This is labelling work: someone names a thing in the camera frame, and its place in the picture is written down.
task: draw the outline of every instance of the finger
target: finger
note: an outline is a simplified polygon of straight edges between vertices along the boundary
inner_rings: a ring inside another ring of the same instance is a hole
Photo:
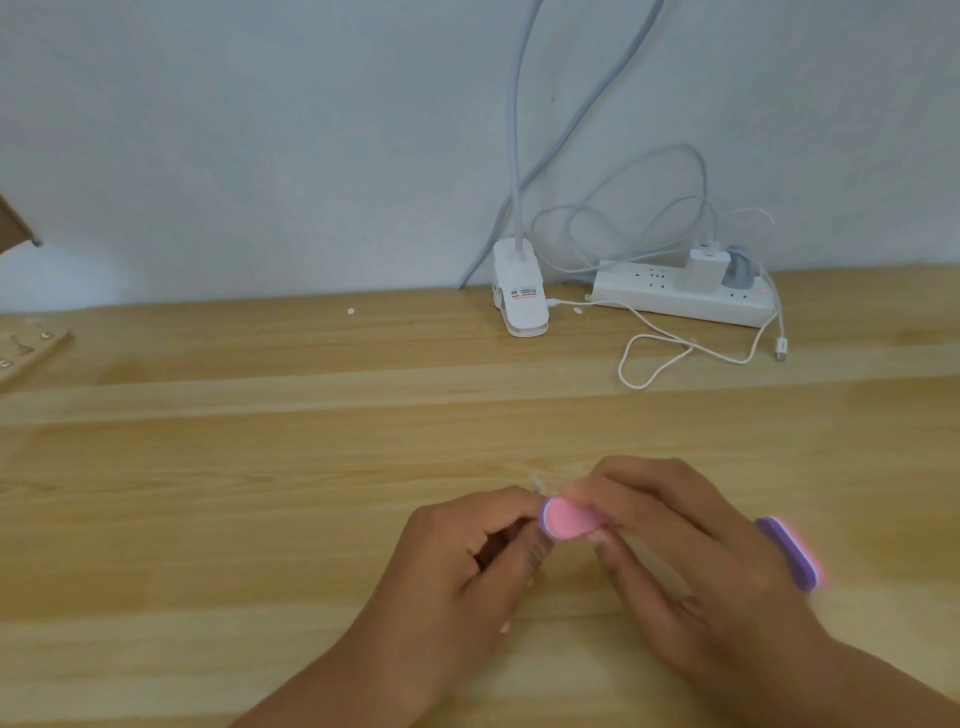
[[[691,636],[656,577],[616,531],[600,528],[587,534],[587,540],[613,588],[636,619],[643,639],[662,659],[679,659],[689,649]]]
[[[496,491],[471,493],[449,502],[457,514],[459,527],[479,527],[490,535],[503,530],[519,519],[534,520],[540,516],[545,498],[511,485]]]
[[[593,472],[653,494],[671,510],[728,545],[742,541],[745,533],[756,535],[750,520],[713,483],[679,458],[611,455],[597,463]]]
[[[732,553],[683,516],[603,475],[592,473],[574,480],[562,495],[634,531],[697,594],[724,591],[725,574],[736,569]]]
[[[540,530],[539,523],[531,521],[523,526],[519,535],[468,587],[468,598],[483,612],[484,619],[499,627],[510,618],[527,582],[552,548],[553,541]]]
[[[492,533],[487,537],[487,542],[483,544],[483,547],[477,553],[473,554],[473,559],[476,561],[477,566],[480,567],[480,571],[486,569],[491,564],[493,559],[499,555],[500,551],[506,548],[507,544],[516,538],[520,529],[527,523],[529,523],[528,519],[514,521],[506,528]]]

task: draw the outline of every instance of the nail file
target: nail file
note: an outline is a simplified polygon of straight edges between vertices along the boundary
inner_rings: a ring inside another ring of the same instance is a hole
[[[540,509],[540,528],[555,541],[568,541],[588,534],[612,519],[583,505],[552,497]],[[804,542],[780,519],[767,516],[754,522],[786,558],[793,581],[803,592],[812,592],[824,583],[823,570]]]
[[[773,516],[754,521],[760,532],[770,539],[786,558],[790,575],[797,587],[806,593],[824,584],[824,572],[813,553],[786,523]]]
[[[612,519],[599,511],[561,497],[552,497],[540,509],[540,528],[554,541],[575,539],[608,523]]]

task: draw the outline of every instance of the wooden table surface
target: wooden table surface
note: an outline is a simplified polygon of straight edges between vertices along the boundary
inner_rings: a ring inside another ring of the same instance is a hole
[[[787,518],[831,631],[960,698],[960,268],[779,283],[786,363],[768,335],[749,366],[692,355],[640,393],[614,371],[629,313],[556,308],[512,339],[486,288],[49,317],[75,340],[0,392],[0,725],[223,726],[344,630],[414,507],[615,452],[680,455]],[[632,376],[674,352],[641,343]],[[425,723],[722,724],[582,544]]]

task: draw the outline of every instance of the white power strip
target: white power strip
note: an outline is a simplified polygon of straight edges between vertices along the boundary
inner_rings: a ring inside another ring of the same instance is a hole
[[[708,292],[689,290],[690,278],[689,265],[672,268],[603,261],[587,300],[596,305],[616,307],[619,303],[639,311],[757,328],[777,312],[774,292],[760,276],[748,289],[717,284]]]

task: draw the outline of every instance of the white cable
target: white cable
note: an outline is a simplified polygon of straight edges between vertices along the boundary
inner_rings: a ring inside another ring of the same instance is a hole
[[[774,219],[774,216],[769,211],[763,209],[763,207],[741,207],[740,209],[734,210],[730,214],[742,215],[745,212],[754,212],[757,215],[762,215],[770,221],[770,225],[772,225],[774,228],[777,226],[777,221]]]
[[[683,200],[686,200],[686,199],[688,199],[688,198],[684,197],[684,198],[682,198],[682,199],[677,199],[677,200],[674,200],[674,201],[672,201],[671,203],[667,204],[667,206],[664,207],[664,208],[657,214],[657,216],[643,229],[643,231],[642,231],[642,232],[637,236],[637,238],[634,239],[634,240],[631,240],[630,238],[628,238],[628,236],[627,236],[623,231],[621,231],[619,228],[617,228],[602,212],[600,212],[600,210],[598,210],[596,207],[592,206],[592,205],[590,204],[590,201],[600,192],[600,190],[602,190],[605,186],[607,186],[610,182],[612,182],[614,179],[616,179],[618,176],[620,176],[621,174],[623,174],[623,173],[626,172],[627,170],[631,169],[632,167],[637,166],[638,164],[640,164],[640,163],[643,162],[643,161],[646,161],[647,159],[651,159],[651,158],[653,158],[653,157],[657,157],[657,156],[659,156],[659,155],[666,154],[666,153],[668,153],[668,152],[687,152],[687,153],[689,153],[689,154],[692,155],[693,158],[696,160],[697,166],[698,166],[699,169],[700,169],[700,176],[701,176],[701,196],[700,196],[700,197],[693,197],[693,198],[692,198],[692,199],[698,199],[698,200],[701,201],[701,202],[700,202],[700,207],[698,208],[697,214],[696,214],[696,216],[694,217],[693,221],[687,226],[687,229],[684,231],[684,233],[681,235],[681,237],[680,237],[678,240],[676,240],[676,241],[674,241],[673,243],[671,243],[671,245],[676,245],[677,243],[685,242],[685,240],[687,239],[687,237],[688,237],[688,236],[691,234],[691,232],[692,232],[691,228],[694,228],[694,229],[695,229],[696,226],[699,225],[700,221],[703,219],[704,210],[707,209],[708,206],[709,206],[709,202],[707,202],[707,195],[708,195],[708,190],[709,190],[709,185],[708,185],[708,173],[707,173],[707,161],[704,159],[704,155],[703,155],[703,153],[701,153],[701,151],[700,151],[699,149],[697,149],[697,148],[696,148],[695,146],[693,146],[692,144],[688,144],[688,143],[686,143],[686,142],[682,142],[682,143],[679,143],[679,144],[669,144],[669,145],[667,145],[667,146],[665,146],[665,147],[659,147],[658,149],[655,149],[655,150],[653,150],[653,151],[644,152],[644,153],[642,153],[642,154],[636,155],[635,157],[633,157],[632,159],[628,160],[628,161],[625,162],[624,164],[621,164],[619,167],[617,167],[616,169],[614,169],[612,172],[608,173],[603,179],[601,179],[597,184],[595,184],[595,185],[593,186],[593,188],[590,190],[590,192],[587,193],[587,195],[585,195],[583,198],[581,198],[581,200],[580,200],[579,202],[577,202],[577,203],[572,203],[572,204],[569,204],[569,205],[557,205],[557,206],[553,206],[553,207],[548,207],[547,209],[542,209],[540,212],[538,212],[538,213],[534,216],[534,219],[531,221],[529,232],[531,232],[531,234],[534,232],[534,230],[535,230],[535,228],[536,228],[536,225],[537,225],[537,221],[538,221],[543,215],[550,214],[550,213],[552,213],[552,212],[557,212],[557,211],[562,210],[562,209],[569,210],[569,213],[566,215],[566,218],[565,218],[565,220],[564,220],[564,228],[563,228],[564,240],[569,244],[569,246],[570,246],[570,248],[573,250],[574,254],[576,254],[577,257],[580,258],[580,260],[581,260],[585,265],[587,265],[587,266],[599,265],[599,260],[597,261],[597,263],[592,263],[592,262],[588,259],[585,250],[584,250],[583,247],[581,247],[581,245],[577,242],[577,238],[576,238],[576,236],[573,234],[573,230],[570,228],[570,226],[571,226],[571,224],[572,224],[572,222],[573,222],[573,218],[574,218],[574,217],[576,217],[576,216],[577,216],[578,214],[580,214],[581,212],[588,212],[588,213],[590,213],[592,216],[596,217],[596,218],[604,225],[604,227],[606,227],[610,232],[612,232],[613,235],[614,235],[616,238],[618,238],[618,239],[621,241],[621,243],[623,243],[624,247],[627,249],[627,253],[629,253],[630,251],[632,251],[633,249],[636,248],[636,245],[643,240],[643,238],[650,232],[650,230],[656,225],[656,223],[657,223],[657,222],[660,220],[660,218],[667,212],[667,210],[669,210],[673,205],[675,205],[675,204],[677,204],[677,203],[679,203],[679,202],[682,202]],[[711,207],[711,208],[710,208],[710,212],[712,213],[712,217],[713,217],[713,234],[712,234],[712,235],[713,235],[713,238],[716,238],[716,235],[717,235],[717,216],[716,216],[716,211]],[[562,273],[568,273],[568,272],[570,272],[570,271],[568,271],[568,270],[564,270],[563,268],[558,268],[558,266],[553,265],[553,264],[548,264],[548,265],[550,265],[550,267],[551,267],[551,268],[554,268],[555,270],[560,270]],[[590,269],[590,270],[587,270],[587,269],[576,269],[574,272],[575,272],[575,273],[589,273],[589,272],[592,272],[592,270],[595,270],[595,268]]]
[[[740,215],[747,212],[752,212],[754,214],[765,217],[770,223],[770,227],[773,230],[777,229],[777,220],[774,218],[773,214],[769,210],[763,209],[763,207],[742,207],[741,209],[736,209],[731,212],[731,215]],[[737,255],[742,255],[747,260],[752,262],[757,269],[759,270],[760,277],[767,282],[767,285],[770,286],[770,291],[774,294],[774,305],[777,307],[777,324],[780,328],[780,338],[777,339],[777,360],[784,361],[787,354],[787,338],[786,338],[786,328],[783,324],[783,306],[780,305],[780,291],[777,290],[777,285],[774,283],[773,278],[767,272],[766,267],[760,262],[753,260],[748,255],[744,255],[740,252],[737,252]]]
[[[523,65],[523,52],[527,49],[527,40],[534,29],[537,12],[543,0],[533,0],[527,11],[520,30],[520,40],[516,44],[514,63],[510,68],[510,97],[507,101],[507,157],[510,162],[510,195],[514,201],[514,242],[516,251],[523,253],[523,212],[520,209],[520,160],[516,150],[516,97],[520,90],[520,67]]]
[[[636,155],[632,159],[629,159],[625,163],[621,164],[612,172],[609,172],[606,177],[604,177],[602,180],[600,180],[597,184],[593,186],[590,192],[584,195],[584,197],[580,200],[579,203],[576,203],[575,205],[572,206],[572,210],[566,216],[566,220],[564,221],[564,232],[566,233],[567,237],[569,237],[571,240],[573,239],[573,233],[570,230],[570,225],[573,222],[573,218],[577,216],[577,214],[580,212],[580,210],[584,206],[586,206],[594,197],[596,197],[597,194],[599,194],[600,190],[602,190],[604,187],[606,187],[608,184],[610,184],[613,180],[615,180],[617,177],[622,175],[624,172],[632,169],[633,167],[636,167],[641,162],[651,159],[653,157],[657,157],[659,155],[665,154],[667,152],[676,152],[676,151],[688,152],[689,154],[691,154],[694,157],[694,159],[696,159],[697,166],[700,168],[700,176],[702,180],[700,197],[692,198],[692,199],[699,199],[701,201],[700,208],[697,211],[697,216],[694,218],[692,224],[696,225],[697,223],[699,223],[700,220],[703,218],[704,207],[708,205],[707,196],[709,195],[709,186],[708,186],[708,176],[707,176],[707,161],[704,159],[704,155],[703,153],[701,153],[699,149],[697,149],[692,144],[687,144],[686,142],[682,142],[680,144],[670,144],[665,147],[659,147],[658,149],[655,149],[651,152],[644,152],[642,154]],[[666,210],[667,208],[662,210],[660,214],[656,218],[654,218],[654,221],[656,222],[657,220],[659,220],[660,216],[663,215],[663,213]],[[712,208],[710,210],[713,213],[713,237],[716,237],[716,234],[717,234],[716,210]]]
[[[620,303],[619,301],[579,301],[578,302],[578,301],[564,301],[562,299],[547,299],[547,305],[552,306],[560,303],[564,305],[578,305],[578,306],[615,305],[620,308],[626,308],[628,311],[633,313],[641,322],[646,324],[652,330],[656,331],[657,334],[661,334],[660,336],[657,336],[656,334],[652,334],[652,333],[639,333],[633,338],[631,338],[630,341],[627,342],[627,346],[623,350],[623,356],[620,357],[620,363],[617,364],[617,367],[616,367],[616,375],[619,377],[620,381],[623,383],[624,386],[634,390],[646,389],[647,387],[649,387],[651,384],[654,383],[654,380],[667,367],[680,361],[681,359],[683,359],[685,356],[687,356],[694,350],[698,352],[703,352],[705,354],[709,354],[710,356],[716,359],[719,359],[720,361],[725,361],[728,364],[737,364],[737,365],[749,364],[751,361],[753,361],[754,354],[756,354],[756,347],[760,342],[760,337],[763,336],[763,332],[767,329],[768,326],[770,326],[773,320],[777,318],[775,314],[771,316],[769,319],[767,319],[765,322],[763,322],[763,326],[761,326],[756,332],[756,336],[754,337],[754,343],[750,347],[750,353],[748,353],[747,356],[743,359],[736,359],[732,356],[726,356],[725,354],[722,354],[720,352],[715,352],[714,350],[701,346],[696,342],[688,341],[682,338],[682,336],[678,336],[677,334],[670,333],[669,331],[666,331],[656,326],[655,324],[653,324],[649,319],[647,319],[646,316],[644,316],[642,313],[637,311],[635,308],[630,308],[628,305],[624,303]],[[624,364],[626,364],[627,358],[630,356],[631,347],[634,345],[634,342],[638,341],[639,339],[654,339],[655,341],[663,341],[663,342],[666,342],[667,344],[680,344],[681,346],[686,347],[686,349],[682,353],[674,356],[672,359],[669,359],[665,363],[658,366],[658,368],[642,384],[632,384],[631,382],[627,381],[627,378],[623,375],[623,366]]]
[[[653,227],[657,224],[657,222],[660,221],[660,218],[663,217],[663,215],[665,215],[665,214],[667,213],[667,211],[669,211],[674,205],[678,205],[679,203],[685,202],[686,200],[700,200],[701,203],[702,203],[704,206],[706,206],[706,208],[710,211],[710,214],[711,214],[712,217],[713,217],[713,237],[716,238],[716,231],[717,231],[717,212],[716,212],[716,209],[714,209],[713,205],[710,203],[710,201],[709,201],[706,197],[703,197],[703,196],[701,196],[701,195],[684,195],[683,197],[678,197],[676,200],[673,200],[673,201],[667,203],[667,205],[666,205],[660,212],[658,212],[657,215],[654,216],[654,219],[651,220],[651,221],[647,224],[647,226],[640,232],[640,235],[637,237],[637,241],[642,240],[642,239],[650,232],[650,230],[653,229]],[[565,208],[565,207],[566,207],[566,206],[559,206],[559,207],[556,207],[556,208],[551,208],[551,211],[554,210],[554,209],[563,209],[563,208]],[[653,250],[645,251],[644,253],[641,253],[641,254],[639,254],[639,255],[633,255],[632,257],[629,257],[629,258],[626,258],[626,259],[622,259],[622,260],[611,260],[611,261],[608,263],[608,265],[614,265],[614,264],[616,264],[616,263],[632,263],[632,262],[636,262],[637,260],[643,260],[643,259],[645,259],[645,258],[652,257],[653,255],[660,255],[660,254],[662,254],[662,253],[668,252],[668,251],[669,251],[670,249],[672,249],[675,245],[677,245],[678,242],[683,242],[683,241],[684,241],[684,239],[681,238],[680,240],[675,240],[675,241],[673,241],[673,242],[671,242],[671,243],[667,243],[666,245],[662,245],[662,246],[660,246],[659,248],[655,248],[655,249],[653,249]],[[540,262],[542,262],[544,265],[547,265],[547,266],[549,266],[550,268],[553,268],[555,271],[560,271],[561,273],[570,273],[570,274],[592,273],[592,272],[594,272],[594,271],[599,271],[599,270],[601,270],[601,267],[607,267],[607,266],[601,266],[600,263],[597,262],[595,265],[588,265],[588,267],[586,267],[586,268],[564,268],[563,266],[557,265],[556,263],[553,263],[553,262],[547,260],[545,257],[543,257],[543,252],[542,252],[542,250],[540,250],[540,251],[537,252],[537,256],[538,256],[538,258],[540,259]]]
[[[593,88],[593,91],[590,92],[590,95],[584,99],[584,103],[577,108],[576,113],[573,114],[573,118],[570,119],[569,123],[566,125],[564,131],[554,139],[553,144],[550,145],[550,148],[543,153],[543,156],[540,158],[540,161],[534,165],[534,168],[531,169],[527,176],[523,178],[523,182],[520,184],[521,188],[526,187],[533,180],[535,180],[546,167],[554,160],[557,154],[560,153],[560,150],[564,147],[570,137],[573,136],[573,133],[577,130],[577,127],[580,126],[580,122],[584,120],[584,117],[592,109],[593,105],[596,103],[604,91],[610,87],[610,84],[613,83],[614,79],[620,75],[624,68],[627,67],[627,64],[633,59],[636,55],[636,52],[640,49],[640,46],[643,45],[643,41],[646,40],[647,36],[650,34],[650,29],[653,28],[654,22],[657,20],[657,16],[660,14],[660,9],[663,7],[664,0],[654,0],[653,5],[650,8],[650,11],[647,13],[646,18],[643,20],[643,24],[640,26],[639,31],[637,31],[634,39],[630,42],[630,45],[627,47],[627,50],[624,51],[623,55],[617,60],[613,67],[607,71],[607,74],[600,79],[600,82]],[[467,281],[470,280],[476,269],[480,267],[480,264],[487,258],[490,254],[490,251],[493,250],[493,245],[496,243],[497,238],[500,236],[500,228],[503,226],[504,218],[507,216],[507,211],[510,209],[510,196],[504,198],[503,202],[500,204],[500,209],[496,213],[496,220],[493,222],[493,230],[490,233],[490,237],[487,238],[487,242],[484,243],[483,249],[477,255],[477,257],[470,263],[466,271],[460,276],[457,280],[456,287],[463,288],[467,285]]]

